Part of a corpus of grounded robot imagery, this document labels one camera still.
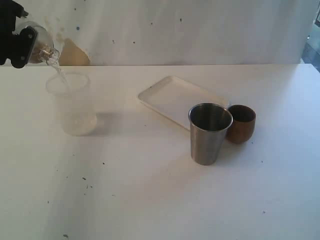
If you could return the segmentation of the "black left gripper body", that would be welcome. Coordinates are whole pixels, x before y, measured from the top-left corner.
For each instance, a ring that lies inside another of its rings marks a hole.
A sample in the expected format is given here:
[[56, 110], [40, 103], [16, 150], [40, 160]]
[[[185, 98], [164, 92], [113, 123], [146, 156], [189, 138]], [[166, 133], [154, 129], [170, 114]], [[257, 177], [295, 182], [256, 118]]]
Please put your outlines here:
[[0, 1], [0, 64], [9, 59], [12, 66], [20, 66], [24, 59], [24, 41], [16, 30], [16, 20], [24, 16], [24, 8], [14, 0]]

